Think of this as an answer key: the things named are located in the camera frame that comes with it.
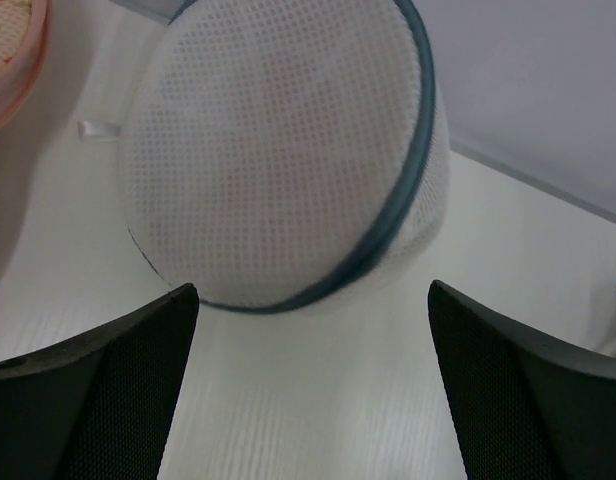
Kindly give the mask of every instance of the blue edge band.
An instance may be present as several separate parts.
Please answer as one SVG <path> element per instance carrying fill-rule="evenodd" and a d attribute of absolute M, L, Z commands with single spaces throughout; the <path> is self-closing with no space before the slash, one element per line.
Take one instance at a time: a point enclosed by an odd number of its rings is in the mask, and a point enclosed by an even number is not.
<path fill-rule="evenodd" d="M 197 0 L 186 0 L 174 21 Z M 432 51 L 423 20 L 411 0 L 394 0 L 405 17 L 419 52 L 421 98 L 417 126 L 401 175 L 377 219 L 348 256 L 326 277 L 288 300 L 267 307 L 234 307 L 202 300 L 201 303 L 230 312 L 271 315 L 289 312 L 318 302 L 370 272 L 384 257 L 410 211 L 428 162 L 435 122 L 436 83 Z"/>

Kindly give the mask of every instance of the pink rim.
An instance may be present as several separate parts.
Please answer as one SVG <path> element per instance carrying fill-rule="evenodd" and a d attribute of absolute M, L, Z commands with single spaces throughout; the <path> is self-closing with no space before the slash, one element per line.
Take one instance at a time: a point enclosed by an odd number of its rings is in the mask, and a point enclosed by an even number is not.
<path fill-rule="evenodd" d="M 34 50 L 39 42 L 47 12 L 49 12 L 48 0 L 32 0 L 30 23 L 21 41 L 21 45 L 19 45 L 12 60 L 0 68 L 0 90 L 12 83 L 14 77 L 17 76 L 19 71 L 25 66 L 26 61 L 29 60 L 32 50 Z"/>
<path fill-rule="evenodd" d="M 32 93 L 33 87 L 35 86 L 35 83 L 37 83 L 37 79 L 39 78 L 39 75 L 41 74 L 42 67 L 46 60 L 46 56 L 48 54 L 48 45 L 50 43 L 49 42 L 50 30 L 52 26 L 52 11 L 51 11 L 52 0 L 41 0 L 40 2 L 33 3 L 33 5 L 42 4 L 42 3 L 48 8 L 47 12 L 41 15 L 41 18 L 44 19 L 44 22 L 42 22 L 41 24 L 43 31 L 38 32 L 36 37 L 31 37 L 30 34 L 33 30 L 33 26 L 31 25 L 31 27 L 28 29 L 28 32 L 26 33 L 24 37 L 24 42 L 30 40 L 30 45 L 28 45 L 27 48 L 34 48 L 35 44 L 38 41 L 41 42 L 39 45 L 37 60 L 35 61 L 35 65 L 30 71 L 28 81 L 26 82 L 26 85 L 24 86 L 24 88 L 21 89 L 21 92 L 19 92 L 19 94 L 17 95 L 17 98 L 8 106 L 8 108 L 6 108 L 3 112 L 1 112 L 0 128 L 3 127 L 8 122 L 8 120 L 10 120 L 10 118 L 17 112 L 17 110 L 21 108 L 24 101 Z M 15 58 L 20 59 L 19 63 L 21 63 L 22 61 L 25 63 L 25 60 L 27 59 L 27 54 L 26 55 L 23 54 L 24 52 L 23 47 L 24 47 L 24 43 L 22 43 L 22 47 L 19 48 L 19 50 L 17 51 L 17 55 L 15 57 Z M 13 60 L 8 64 L 8 66 L 10 66 L 12 63 L 15 62 L 15 58 L 13 58 Z"/>

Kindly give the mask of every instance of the pink container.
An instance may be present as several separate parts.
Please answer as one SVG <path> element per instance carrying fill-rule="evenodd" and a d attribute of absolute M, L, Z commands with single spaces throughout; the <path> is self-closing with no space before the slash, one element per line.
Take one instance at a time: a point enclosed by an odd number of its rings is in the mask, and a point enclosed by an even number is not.
<path fill-rule="evenodd" d="M 23 105 L 39 78 L 48 52 L 50 28 L 51 0 L 32 0 L 28 28 L 21 43 L 0 68 L 0 128 Z"/>

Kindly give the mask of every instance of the tabletop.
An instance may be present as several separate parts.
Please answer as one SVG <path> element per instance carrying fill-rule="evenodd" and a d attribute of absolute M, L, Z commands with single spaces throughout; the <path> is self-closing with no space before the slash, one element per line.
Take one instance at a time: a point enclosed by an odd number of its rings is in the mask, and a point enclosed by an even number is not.
<path fill-rule="evenodd" d="M 51 53 L 0 132 L 0 360 L 168 291 L 133 243 L 115 144 L 137 65 L 165 27 L 59 0 Z M 249 317 L 202 308 L 160 478 L 465 478 L 426 293 L 439 278 L 572 343 L 616 330 L 616 225 L 458 154 L 432 246 L 399 281 L 337 310 Z"/>

